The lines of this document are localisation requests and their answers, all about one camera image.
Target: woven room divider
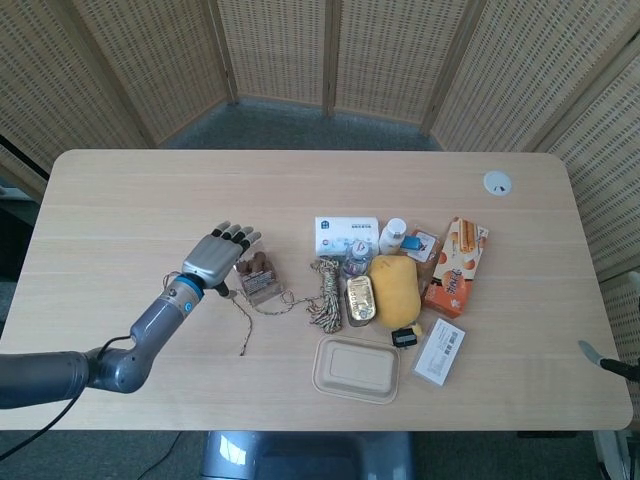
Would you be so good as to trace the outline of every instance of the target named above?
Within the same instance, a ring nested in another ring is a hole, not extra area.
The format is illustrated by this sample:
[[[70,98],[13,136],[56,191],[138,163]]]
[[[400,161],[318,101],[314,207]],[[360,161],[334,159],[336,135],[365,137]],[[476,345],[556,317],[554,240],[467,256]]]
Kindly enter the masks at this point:
[[[466,4],[343,0],[336,110],[419,124]]]
[[[489,0],[432,134],[451,151],[532,150],[639,14],[637,0]]]
[[[0,45],[0,128],[44,170],[72,148],[145,146],[46,2],[4,2]]]
[[[639,265],[640,55],[548,151],[567,167],[596,271]]]
[[[322,103],[325,2],[218,0],[238,94]]]
[[[156,145],[226,100],[199,1],[73,4]]]

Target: orange snack box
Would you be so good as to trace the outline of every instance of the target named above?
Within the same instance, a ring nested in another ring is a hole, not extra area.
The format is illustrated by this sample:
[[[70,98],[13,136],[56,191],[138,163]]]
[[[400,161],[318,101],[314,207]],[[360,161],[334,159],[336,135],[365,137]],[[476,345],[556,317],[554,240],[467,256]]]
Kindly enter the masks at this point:
[[[431,283],[422,295],[422,306],[456,318],[471,295],[473,279],[484,251],[489,230],[455,217]]]

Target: plastic container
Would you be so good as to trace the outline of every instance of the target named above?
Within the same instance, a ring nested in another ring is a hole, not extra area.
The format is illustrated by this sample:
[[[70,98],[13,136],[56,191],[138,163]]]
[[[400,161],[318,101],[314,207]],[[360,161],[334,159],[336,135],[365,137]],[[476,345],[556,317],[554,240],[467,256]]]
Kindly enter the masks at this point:
[[[392,218],[382,229],[378,247],[380,255],[395,255],[407,233],[407,224],[401,218]]]
[[[342,264],[344,275],[357,277],[367,273],[369,264],[373,259],[373,249],[368,242],[356,240],[347,250],[347,256]]]

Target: white bottle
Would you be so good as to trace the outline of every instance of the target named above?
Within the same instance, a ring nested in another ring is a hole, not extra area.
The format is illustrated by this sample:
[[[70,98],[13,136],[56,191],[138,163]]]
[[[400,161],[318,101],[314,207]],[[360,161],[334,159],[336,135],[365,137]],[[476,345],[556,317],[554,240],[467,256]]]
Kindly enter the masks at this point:
[[[380,241],[378,242],[380,255],[393,255],[398,253],[406,232],[407,224],[404,223],[404,220],[401,218],[392,218],[389,220],[389,223],[382,229],[382,233],[380,234]]]

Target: blue object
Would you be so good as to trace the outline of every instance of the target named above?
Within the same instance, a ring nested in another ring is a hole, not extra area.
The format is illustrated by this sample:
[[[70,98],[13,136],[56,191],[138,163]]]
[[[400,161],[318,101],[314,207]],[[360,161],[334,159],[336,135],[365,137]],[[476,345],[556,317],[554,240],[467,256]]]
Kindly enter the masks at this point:
[[[418,237],[406,236],[402,241],[400,248],[406,248],[407,250],[420,250],[420,239]]]

